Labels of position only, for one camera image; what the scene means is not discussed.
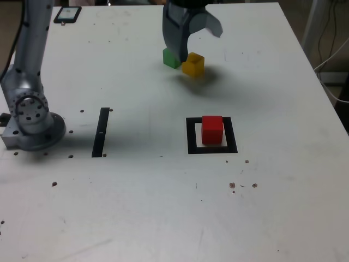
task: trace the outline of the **white table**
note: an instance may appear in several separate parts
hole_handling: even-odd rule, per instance
[[[45,94],[74,133],[0,143],[1,262],[348,261],[349,139],[279,5],[207,9],[224,33],[190,37],[199,82],[163,65],[161,7],[51,24]],[[107,157],[91,158],[102,107]],[[202,115],[231,117],[238,153],[188,155]]]

